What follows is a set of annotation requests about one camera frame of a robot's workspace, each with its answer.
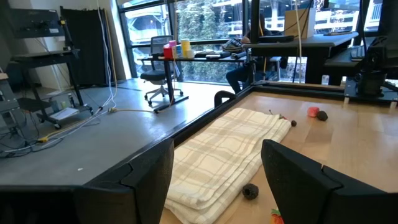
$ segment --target white towel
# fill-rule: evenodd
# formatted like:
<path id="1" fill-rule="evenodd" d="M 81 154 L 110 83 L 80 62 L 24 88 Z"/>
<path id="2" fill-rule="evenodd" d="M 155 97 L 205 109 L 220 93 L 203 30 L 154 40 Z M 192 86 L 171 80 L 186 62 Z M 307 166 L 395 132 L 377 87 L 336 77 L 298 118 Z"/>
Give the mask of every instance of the white towel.
<path id="1" fill-rule="evenodd" d="M 261 165 L 263 139 L 280 142 L 290 122 L 236 108 L 175 150 L 165 207 L 183 223 L 213 223 Z"/>

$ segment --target office chair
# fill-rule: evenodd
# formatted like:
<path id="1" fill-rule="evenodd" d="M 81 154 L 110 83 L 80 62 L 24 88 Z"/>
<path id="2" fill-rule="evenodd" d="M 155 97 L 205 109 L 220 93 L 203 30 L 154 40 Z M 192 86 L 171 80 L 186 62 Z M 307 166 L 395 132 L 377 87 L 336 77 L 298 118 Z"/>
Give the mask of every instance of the office chair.
<path id="1" fill-rule="evenodd" d="M 172 35 L 161 35 L 157 37 L 152 37 L 150 39 L 150 54 L 153 55 L 163 53 L 163 46 L 165 44 L 168 44 L 170 40 L 173 40 Z M 163 67 L 163 63 L 164 62 L 158 62 L 157 67 L 159 67 L 159 65 Z M 145 100 L 148 100 L 148 94 L 154 93 L 148 100 L 149 106 L 152 105 L 152 99 L 155 98 L 157 95 L 162 94 L 162 96 L 164 97 L 165 95 L 169 94 L 168 89 L 163 87 L 163 85 L 167 84 L 166 72 L 161 69 L 156 69 L 154 61 L 150 61 L 150 64 L 152 65 L 152 70 L 143 72 L 141 74 L 141 78 L 145 81 L 150 81 L 154 85 L 160 85 L 160 88 L 149 91 L 145 94 Z M 180 91 L 180 95 L 183 95 L 181 89 L 174 89 L 174 91 Z"/>

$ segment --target floor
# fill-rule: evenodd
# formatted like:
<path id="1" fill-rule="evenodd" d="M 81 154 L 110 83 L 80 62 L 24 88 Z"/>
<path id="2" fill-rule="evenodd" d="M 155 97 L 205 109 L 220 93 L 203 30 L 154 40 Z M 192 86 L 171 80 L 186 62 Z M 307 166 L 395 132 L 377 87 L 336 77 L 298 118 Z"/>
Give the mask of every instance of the floor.
<path id="1" fill-rule="evenodd" d="M 151 110 L 144 100 L 144 95 L 145 92 L 159 86 L 154 86 L 149 82 L 144 83 L 140 79 L 133 79 L 120 83 L 119 87 L 115 98 L 119 109 Z M 0 184 L 85 184 L 178 124 L 191 121 L 211 109 L 214 103 L 213 97 L 217 91 L 232 91 L 228 86 L 196 83 L 175 83 L 175 87 L 183 89 L 184 94 L 190 98 L 170 107 L 163 113 L 119 112 L 105 114 L 100 117 L 100 124 L 81 128 L 51 149 L 23 157 L 1 159 Z M 40 89 L 41 97 L 48 98 L 47 93 L 53 91 Z M 81 91 L 81 95 L 85 103 L 97 109 L 98 105 L 102 105 L 108 99 L 109 89 L 84 89 Z M 58 102 L 68 102 L 68 95 L 57 95 L 53 99 Z M 162 103 L 168 103 L 167 96 L 165 99 L 158 96 L 153 100 L 153 106 Z M 61 125 L 65 128 L 89 117 L 89 115 L 88 112 L 81 113 L 62 122 Z M 29 115 L 27 120 L 30 131 L 26 133 L 26 137 L 36 139 L 36 130 Z M 50 123 L 38 124 L 37 127 L 41 136 L 55 131 Z"/>
<path id="2" fill-rule="evenodd" d="M 317 106 L 328 113 L 326 122 L 307 116 Z M 325 166 L 354 177 L 386 192 L 398 192 L 398 110 L 342 101 L 251 93 L 233 108 L 282 114 L 294 119 L 281 144 Z M 277 208 L 260 167 L 251 183 L 259 187 L 257 199 L 248 201 L 239 194 L 215 223 L 268 223 L 271 209 Z M 164 209 L 160 223 L 180 223 Z"/>

